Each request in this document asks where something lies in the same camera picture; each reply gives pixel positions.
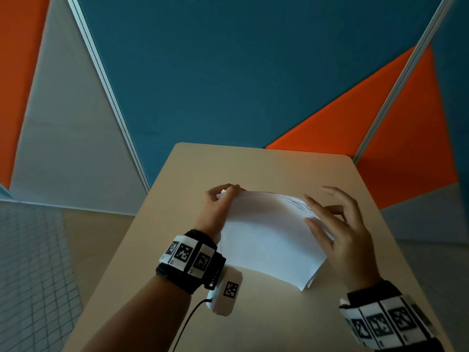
floor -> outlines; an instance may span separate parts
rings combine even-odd
[[[0,202],[0,351],[60,351],[132,220]],[[469,246],[398,244],[455,350],[466,350]]]

blank sheet of paper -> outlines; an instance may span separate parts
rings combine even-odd
[[[241,192],[221,231],[220,253],[227,264],[271,275],[303,290],[326,258],[305,217],[316,215],[298,198]]]

gray carpet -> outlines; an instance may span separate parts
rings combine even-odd
[[[398,240],[457,352],[469,351],[469,246]]]

person's right hand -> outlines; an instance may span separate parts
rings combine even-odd
[[[331,262],[338,278],[351,291],[376,285],[382,278],[376,265],[372,236],[363,223],[357,201],[338,188],[323,187],[323,190],[342,201],[343,206],[322,207],[306,194],[304,201],[335,236],[335,241],[327,236],[318,219],[305,218],[305,223]],[[345,221],[334,216],[338,214]]]

orange wall panel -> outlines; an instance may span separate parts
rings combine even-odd
[[[380,209],[458,181],[431,48],[357,168]]]
[[[382,67],[267,148],[353,157],[412,50]]]
[[[49,0],[0,0],[0,183],[9,188]]]

